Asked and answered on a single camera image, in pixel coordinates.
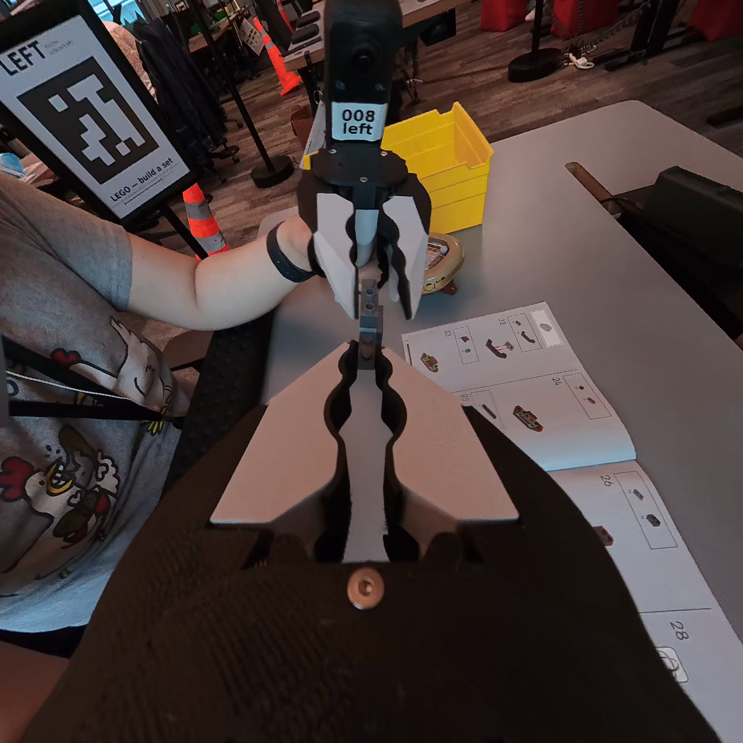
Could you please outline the yellow plastic bin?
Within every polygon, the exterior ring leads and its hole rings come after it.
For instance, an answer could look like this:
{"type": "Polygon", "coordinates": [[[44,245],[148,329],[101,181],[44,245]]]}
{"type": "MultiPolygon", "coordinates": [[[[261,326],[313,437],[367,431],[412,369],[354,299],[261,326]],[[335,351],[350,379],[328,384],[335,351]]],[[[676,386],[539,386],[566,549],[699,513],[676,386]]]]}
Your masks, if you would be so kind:
{"type": "Polygon", "coordinates": [[[493,149],[455,103],[384,127],[387,105],[333,101],[329,142],[309,157],[297,197],[313,232],[330,237],[355,217],[358,245],[372,234],[451,233],[482,221],[493,149]]]}

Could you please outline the grey desk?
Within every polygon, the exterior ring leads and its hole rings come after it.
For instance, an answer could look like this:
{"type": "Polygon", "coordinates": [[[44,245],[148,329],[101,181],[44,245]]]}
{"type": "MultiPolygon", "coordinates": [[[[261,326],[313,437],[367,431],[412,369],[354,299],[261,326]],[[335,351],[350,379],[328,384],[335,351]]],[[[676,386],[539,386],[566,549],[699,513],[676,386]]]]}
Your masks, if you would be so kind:
{"type": "Polygon", "coordinates": [[[741,741],[741,349],[589,195],[675,165],[741,190],[741,159],[637,101],[493,145],[484,220],[454,297],[384,339],[546,302],[638,464],[553,474],[623,571],[654,644],[723,741],[741,741]]]}

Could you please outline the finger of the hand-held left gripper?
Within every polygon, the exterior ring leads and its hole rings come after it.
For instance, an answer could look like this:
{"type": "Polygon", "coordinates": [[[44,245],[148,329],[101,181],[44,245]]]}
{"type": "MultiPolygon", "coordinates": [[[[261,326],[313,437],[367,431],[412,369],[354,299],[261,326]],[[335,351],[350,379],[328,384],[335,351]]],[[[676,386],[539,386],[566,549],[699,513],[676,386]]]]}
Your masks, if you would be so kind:
{"type": "Polygon", "coordinates": [[[383,214],[392,222],[388,229],[390,294],[400,301],[407,320],[417,313],[424,286],[428,232],[412,196],[393,196],[383,206],[383,214]]]}
{"type": "Polygon", "coordinates": [[[317,194],[317,229],[313,246],[335,300],[348,316],[358,319],[358,270],[351,260],[354,239],[347,224],[353,221],[352,202],[335,193],[317,194]]]}

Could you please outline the marker sign on black easel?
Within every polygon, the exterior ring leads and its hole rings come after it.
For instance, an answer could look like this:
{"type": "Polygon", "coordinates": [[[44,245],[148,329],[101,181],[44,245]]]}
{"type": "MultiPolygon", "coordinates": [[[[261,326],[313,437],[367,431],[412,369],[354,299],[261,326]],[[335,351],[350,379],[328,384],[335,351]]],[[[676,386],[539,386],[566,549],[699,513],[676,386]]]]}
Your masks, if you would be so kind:
{"type": "Polygon", "coordinates": [[[45,2],[1,23],[2,124],[99,216],[127,228],[198,168],[88,2],[45,2]]]}

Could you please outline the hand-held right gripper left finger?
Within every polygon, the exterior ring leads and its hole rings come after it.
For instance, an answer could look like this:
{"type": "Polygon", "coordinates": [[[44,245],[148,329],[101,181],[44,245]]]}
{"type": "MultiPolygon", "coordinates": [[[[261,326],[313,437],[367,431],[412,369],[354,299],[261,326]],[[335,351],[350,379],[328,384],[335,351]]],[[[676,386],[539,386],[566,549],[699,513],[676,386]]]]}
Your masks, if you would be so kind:
{"type": "Polygon", "coordinates": [[[339,443],[326,417],[342,388],[344,342],[273,396],[238,462],[210,524],[256,527],[316,543],[328,528],[321,497],[339,473],[339,443]]]}

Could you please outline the orange traffic cone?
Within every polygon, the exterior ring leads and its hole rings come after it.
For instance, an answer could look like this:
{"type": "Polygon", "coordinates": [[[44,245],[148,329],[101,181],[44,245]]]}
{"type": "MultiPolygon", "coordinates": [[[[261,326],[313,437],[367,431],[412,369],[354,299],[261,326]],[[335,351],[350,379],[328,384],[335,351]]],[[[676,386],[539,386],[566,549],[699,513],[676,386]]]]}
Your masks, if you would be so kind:
{"type": "Polygon", "coordinates": [[[302,79],[297,72],[285,67],[284,55],[288,51],[291,39],[291,27],[282,14],[269,21],[262,22],[262,41],[281,86],[281,96],[302,88],[302,79]]]}
{"type": "Polygon", "coordinates": [[[183,191],[190,232],[207,255],[224,253],[230,247],[209,207],[209,200],[197,183],[183,191]]]}

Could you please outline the building instruction booklet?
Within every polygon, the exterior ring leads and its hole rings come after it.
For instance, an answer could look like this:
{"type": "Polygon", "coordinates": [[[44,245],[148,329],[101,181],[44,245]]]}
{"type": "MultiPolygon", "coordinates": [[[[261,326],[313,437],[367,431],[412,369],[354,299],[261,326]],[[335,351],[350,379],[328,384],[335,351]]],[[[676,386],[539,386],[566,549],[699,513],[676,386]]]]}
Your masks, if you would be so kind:
{"type": "Polygon", "coordinates": [[[666,670],[721,739],[716,601],[618,414],[545,303],[404,334],[406,360],[473,406],[552,477],[617,565],[666,670]]]}

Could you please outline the person in grey shirt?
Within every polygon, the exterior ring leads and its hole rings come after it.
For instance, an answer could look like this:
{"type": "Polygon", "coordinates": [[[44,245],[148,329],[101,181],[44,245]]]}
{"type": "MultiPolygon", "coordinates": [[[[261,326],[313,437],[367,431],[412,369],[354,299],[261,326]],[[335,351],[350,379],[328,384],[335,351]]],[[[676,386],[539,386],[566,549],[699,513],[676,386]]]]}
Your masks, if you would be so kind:
{"type": "MultiPolygon", "coordinates": [[[[2,335],[157,413],[189,398],[162,353],[125,323],[125,230],[2,175],[2,335]]],[[[88,623],[161,495],[171,422],[11,418],[1,442],[1,627],[88,623]]]]}

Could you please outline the person's left forearm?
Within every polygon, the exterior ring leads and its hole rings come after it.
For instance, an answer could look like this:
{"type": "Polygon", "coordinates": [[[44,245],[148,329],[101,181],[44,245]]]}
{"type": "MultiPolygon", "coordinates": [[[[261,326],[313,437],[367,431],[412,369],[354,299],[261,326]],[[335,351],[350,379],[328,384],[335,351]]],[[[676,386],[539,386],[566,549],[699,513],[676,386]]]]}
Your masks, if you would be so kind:
{"type": "Polygon", "coordinates": [[[299,283],[285,278],[266,238],[201,261],[131,235],[127,311],[189,330],[244,324],[276,307],[299,283]]]}

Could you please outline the red cushion seat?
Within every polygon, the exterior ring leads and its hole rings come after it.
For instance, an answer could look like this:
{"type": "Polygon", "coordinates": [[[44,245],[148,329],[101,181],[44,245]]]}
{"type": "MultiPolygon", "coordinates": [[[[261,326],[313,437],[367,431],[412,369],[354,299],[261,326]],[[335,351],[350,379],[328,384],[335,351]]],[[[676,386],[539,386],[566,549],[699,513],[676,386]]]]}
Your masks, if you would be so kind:
{"type": "Polygon", "coordinates": [[[480,29],[483,32],[506,32],[525,22],[526,0],[483,0],[480,29]]]}
{"type": "Polygon", "coordinates": [[[742,34],[742,1],[697,1],[689,26],[708,41],[742,34]]]}

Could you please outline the tan brick-built pot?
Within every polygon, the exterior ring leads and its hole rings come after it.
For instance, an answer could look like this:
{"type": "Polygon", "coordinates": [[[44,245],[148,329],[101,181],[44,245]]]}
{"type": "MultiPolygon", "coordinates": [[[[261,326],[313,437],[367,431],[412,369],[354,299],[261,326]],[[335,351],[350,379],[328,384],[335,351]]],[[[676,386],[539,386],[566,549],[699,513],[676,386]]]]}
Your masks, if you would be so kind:
{"type": "Polygon", "coordinates": [[[426,247],[422,295],[456,294],[454,276],[463,264],[464,251],[459,240],[448,234],[431,232],[426,247]]]}

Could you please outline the person's left hand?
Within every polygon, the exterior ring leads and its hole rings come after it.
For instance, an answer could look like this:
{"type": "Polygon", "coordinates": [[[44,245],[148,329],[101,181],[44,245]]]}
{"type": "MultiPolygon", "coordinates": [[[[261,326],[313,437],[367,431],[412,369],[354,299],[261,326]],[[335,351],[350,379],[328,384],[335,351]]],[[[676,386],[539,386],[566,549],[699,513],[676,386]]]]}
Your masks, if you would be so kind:
{"type": "Polygon", "coordinates": [[[286,218],[276,231],[276,239],[283,255],[293,266],[313,272],[308,252],[312,232],[300,216],[286,218]]]}

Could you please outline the dark grey brick assembly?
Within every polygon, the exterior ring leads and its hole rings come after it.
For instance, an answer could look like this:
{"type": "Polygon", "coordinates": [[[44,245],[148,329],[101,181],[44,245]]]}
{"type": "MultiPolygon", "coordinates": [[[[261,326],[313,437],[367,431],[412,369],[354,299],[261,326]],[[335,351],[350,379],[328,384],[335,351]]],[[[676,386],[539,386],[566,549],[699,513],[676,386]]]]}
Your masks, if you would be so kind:
{"type": "Polygon", "coordinates": [[[358,370],[373,370],[383,341],[383,306],[376,280],[362,280],[359,302],[358,370]]]}

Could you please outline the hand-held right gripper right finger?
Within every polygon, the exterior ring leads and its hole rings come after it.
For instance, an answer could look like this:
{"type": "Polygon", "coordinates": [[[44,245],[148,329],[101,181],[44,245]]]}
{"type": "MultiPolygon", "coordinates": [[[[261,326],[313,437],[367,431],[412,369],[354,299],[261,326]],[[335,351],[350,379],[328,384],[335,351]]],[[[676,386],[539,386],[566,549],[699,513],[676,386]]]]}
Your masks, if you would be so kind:
{"type": "Polygon", "coordinates": [[[519,515],[458,400],[402,357],[376,351],[385,448],[385,543],[431,543],[442,533],[519,515]]]}

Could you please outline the black wristband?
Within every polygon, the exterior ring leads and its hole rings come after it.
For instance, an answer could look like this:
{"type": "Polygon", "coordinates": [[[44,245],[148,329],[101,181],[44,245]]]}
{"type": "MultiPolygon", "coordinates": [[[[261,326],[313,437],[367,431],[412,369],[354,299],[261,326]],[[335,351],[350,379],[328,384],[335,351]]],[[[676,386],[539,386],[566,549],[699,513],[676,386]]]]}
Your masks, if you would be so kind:
{"type": "Polygon", "coordinates": [[[282,277],[292,283],[303,283],[312,276],[315,276],[316,272],[313,270],[304,270],[294,265],[292,261],[284,255],[277,238],[279,226],[280,224],[273,227],[266,235],[267,255],[282,277]]]}

